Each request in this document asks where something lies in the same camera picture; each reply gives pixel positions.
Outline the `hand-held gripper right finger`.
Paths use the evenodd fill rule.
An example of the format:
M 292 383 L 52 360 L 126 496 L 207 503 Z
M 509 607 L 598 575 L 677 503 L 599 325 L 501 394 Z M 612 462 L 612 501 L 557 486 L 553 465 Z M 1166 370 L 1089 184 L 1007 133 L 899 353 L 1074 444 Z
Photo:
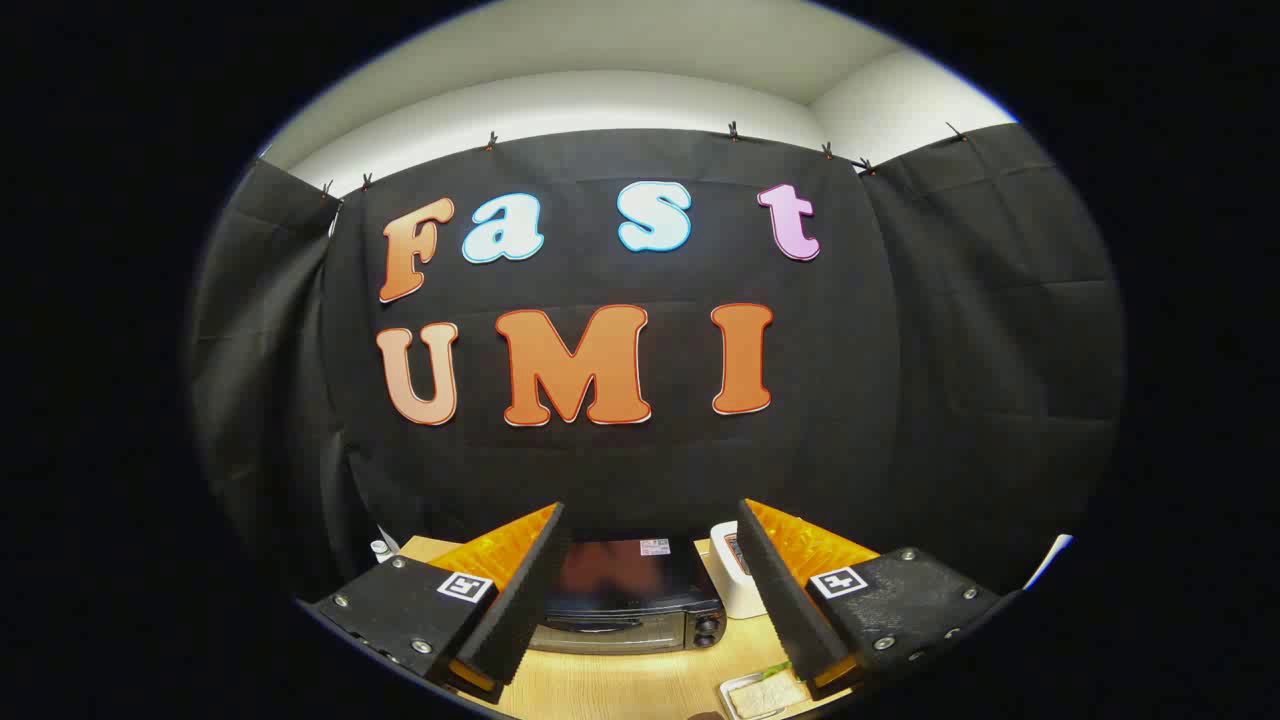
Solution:
M 751 498 L 737 524 L 774 633 L 815 700 L 908 676 L 1004 607 L 1001 593 L 918 547 L 878 553 Z

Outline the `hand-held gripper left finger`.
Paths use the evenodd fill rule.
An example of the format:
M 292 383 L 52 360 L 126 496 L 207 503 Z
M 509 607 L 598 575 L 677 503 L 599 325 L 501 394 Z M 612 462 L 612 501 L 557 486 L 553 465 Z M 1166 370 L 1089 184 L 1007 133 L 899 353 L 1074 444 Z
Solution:
M 558 582 L 564 512 L 548 505 L 428 561 L 398 553 L 308 612 L 415 676 L 498 701 Z

